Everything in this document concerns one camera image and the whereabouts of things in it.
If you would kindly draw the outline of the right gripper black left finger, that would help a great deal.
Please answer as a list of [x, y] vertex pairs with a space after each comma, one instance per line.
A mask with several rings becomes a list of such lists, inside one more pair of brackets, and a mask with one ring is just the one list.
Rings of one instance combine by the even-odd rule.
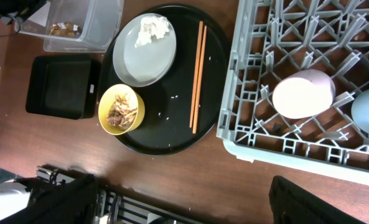
[[92, 174], [56, 185], [36, 178], [15, 181], [30, 193], [26, 208], [0, 220], [0, 224], [59, 224], [95, 222], [98, 184]]

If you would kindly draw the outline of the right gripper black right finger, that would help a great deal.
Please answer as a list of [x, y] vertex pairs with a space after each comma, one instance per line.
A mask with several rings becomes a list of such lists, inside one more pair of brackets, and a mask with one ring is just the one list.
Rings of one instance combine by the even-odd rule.
[[273, 177], [269, 203], [275, 224], [361, 224], [361, 221], [335, 208], [283, 176]]

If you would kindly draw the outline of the yellow bowl with food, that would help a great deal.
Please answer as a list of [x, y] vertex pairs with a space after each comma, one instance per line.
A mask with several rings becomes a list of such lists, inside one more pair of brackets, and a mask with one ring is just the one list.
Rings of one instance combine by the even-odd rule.
[[111, 135], [122, 135], [137, 129], [145, 115], [142, 98], [129, 86], [109, 87], [98, 105], [98, 118], [103, 129]]

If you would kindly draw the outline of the pink plastic cup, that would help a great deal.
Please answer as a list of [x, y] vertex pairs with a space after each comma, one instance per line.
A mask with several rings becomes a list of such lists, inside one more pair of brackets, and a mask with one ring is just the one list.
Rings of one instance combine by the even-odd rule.
[[329, 109], [334, 97], [332, 79], [320, 70], [308, 69], [279, 82], [274, 88], [272, 102], [284, 117], [301, 119]]

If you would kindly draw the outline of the wooden chopstick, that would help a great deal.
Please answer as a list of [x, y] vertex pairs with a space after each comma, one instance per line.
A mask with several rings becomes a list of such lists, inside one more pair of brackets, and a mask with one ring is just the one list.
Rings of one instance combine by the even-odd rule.
[[193, 80], [193, 88], [192, 88], [192, 100], [191, 100], [191, 110], [190, 110], [190, 124], [189, 127], [192, 128], [194, 123], [194, 109], [195, 109], [195, 97], [197, 91], [197, 82], [198, 82], [198, 72], [199, 72], [199, 60], [200, 60], [200, 50], [202, 44], [202, 33], [203, 33], [203, 21], [199, 22], [199, 31], [197, 37], [197, 48], [195, 55], [195, 68], [194, 68], [194, 80]]
[[200, 92], [202, 85], [202, 74], [203, 74], [203, 64], [205, 58], [205, 46], [207, 39], [207, 26], [203, 23], [203, 33], [202, 33], [202, 44], [200, 50], [200, 60], [199, 60], [199, 72], [198, 72], [198, 82], [197, 82], [197, 91], [195, 97], [195, 109], [194, 109], [194, 123], [192, 126], [192, 133], [197, 133], [197, 125], [198, 125], [198, 117], [199, 117], [199, 104], [200, 104]]

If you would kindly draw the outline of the white round plate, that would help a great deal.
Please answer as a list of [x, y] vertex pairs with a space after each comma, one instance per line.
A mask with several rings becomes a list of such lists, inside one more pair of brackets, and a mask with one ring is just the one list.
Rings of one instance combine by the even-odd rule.
[[133, 87], [148, 86], [160, 80], [173, 64], [177, 50], [175, 30], [169, 20], [169, 32], [164, 38], [153, 37], [150, 44], [134, 47], [145, 16], [162, 15], [145, 13], [135, 17], [121, 29], [113, 47], [115, 73], [123, 83]]

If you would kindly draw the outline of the gold foil wrapper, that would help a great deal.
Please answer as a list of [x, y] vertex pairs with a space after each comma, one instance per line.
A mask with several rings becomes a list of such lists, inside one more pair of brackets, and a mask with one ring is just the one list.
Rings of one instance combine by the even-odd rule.
[[49, 35], [58, 37], [78, 38], [83, 28], [72, 22], [59, 22], [50, 26]]

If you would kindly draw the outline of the white napkin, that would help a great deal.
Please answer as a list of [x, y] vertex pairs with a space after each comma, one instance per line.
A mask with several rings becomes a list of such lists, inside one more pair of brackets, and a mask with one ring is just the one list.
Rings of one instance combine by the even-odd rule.
[[152, 38], [164, 38], [169, 32], [169, 21], [163, 16], [145, 16], [141, 19], [141, 27], [134, 47], [140, 47], [152, 42]]

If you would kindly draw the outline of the grey dishwasher rack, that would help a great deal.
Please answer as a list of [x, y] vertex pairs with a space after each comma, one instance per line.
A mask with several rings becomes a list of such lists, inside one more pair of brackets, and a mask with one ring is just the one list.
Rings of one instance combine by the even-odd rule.
[[244, 161], [369, 185], [369, 0], [240, 1], [217, 136]]

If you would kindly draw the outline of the black rectangular tray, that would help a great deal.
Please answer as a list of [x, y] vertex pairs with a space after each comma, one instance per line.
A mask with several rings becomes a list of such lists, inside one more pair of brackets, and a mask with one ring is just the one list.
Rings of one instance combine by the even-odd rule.
[[100, 70], [101, 63], [88, 54], [36, 57], [26, 111], [67, 119], [93, 117]]

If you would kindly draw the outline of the clear plastic bin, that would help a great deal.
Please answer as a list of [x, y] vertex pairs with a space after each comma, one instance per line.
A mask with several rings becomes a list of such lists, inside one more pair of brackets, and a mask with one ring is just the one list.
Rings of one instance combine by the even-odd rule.
[[[106, 52], [118, 32], [123, 0], [46, 1], [28, 19], [16, 24], [21, 34], [43, 38], [46, 52]], [[50, 26], [72, 22], [83, 28], [78, 38], [49, 35]]]

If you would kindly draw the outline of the round black tray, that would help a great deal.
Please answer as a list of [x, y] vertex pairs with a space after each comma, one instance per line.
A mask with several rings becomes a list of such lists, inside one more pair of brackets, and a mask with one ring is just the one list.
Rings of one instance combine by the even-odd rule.
[[[130, 150], [151, 156], [165, 156], [194, 145], [217, 122], [227, 77], [230, 43], [213, 18], [196, 7], [165, 4], [148, 11], [167, 16], [173, 26], [179, 29], [178, 52], [173, 66], [157, 83], [133, 89], [145, 104], [144, 118], [136, 129], [121, 133], [106, 120], [116, 92], [123, 84], [113, 68], [115, 44], [111, 44], [101, 67], [98, 115], [105, 131]], [[197, 132], [193, 133], [189, 127], [190, 104], [200, 21], [207, 26], [207, 39]]]

